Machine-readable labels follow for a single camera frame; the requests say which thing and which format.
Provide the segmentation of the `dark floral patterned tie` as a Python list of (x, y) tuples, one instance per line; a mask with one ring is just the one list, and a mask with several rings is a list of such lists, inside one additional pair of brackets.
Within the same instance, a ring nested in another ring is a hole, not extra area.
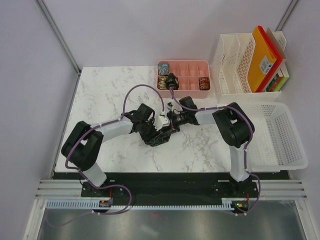
[(159, 131), (158, 140), (160, 141), (160, 145), (165, 144), (170, 140), (172, 134), (169, 134), (168, 130), (169, 129)]

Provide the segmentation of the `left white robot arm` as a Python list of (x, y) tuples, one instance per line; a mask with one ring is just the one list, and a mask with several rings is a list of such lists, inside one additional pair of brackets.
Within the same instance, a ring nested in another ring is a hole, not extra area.
[(110, 185), (106, 182), (107, 175), (97, 163), (102, 143), (122, 135), (138, 133), (148, 144), (157, 133), (154, 122), (155, 111), (144, 103), (137, 110), (126, 112), (118, 119), (95, 126), (79, 121), (62, 146), (61, 154), (66, 157), (67, 163), (73, 163), (93, 184), (92, 191), (104, 197), (109, 193)]

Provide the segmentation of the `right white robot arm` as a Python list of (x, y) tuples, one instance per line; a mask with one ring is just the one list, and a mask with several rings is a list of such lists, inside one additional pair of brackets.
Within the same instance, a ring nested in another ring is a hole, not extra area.
[(198, 109), (190, 96), (176, 101), (180, 111), (170, 109), (167, 117), (174, 130), (181, 125), (216, 125), (224, 142), (229, 146), (231, 169), (227, 184), (235, 197), (242, 196), (253, 185), (248, 170), (247, 150), (253, 138), (255, 127), (241, 107), (232, 102), (222, 107)]

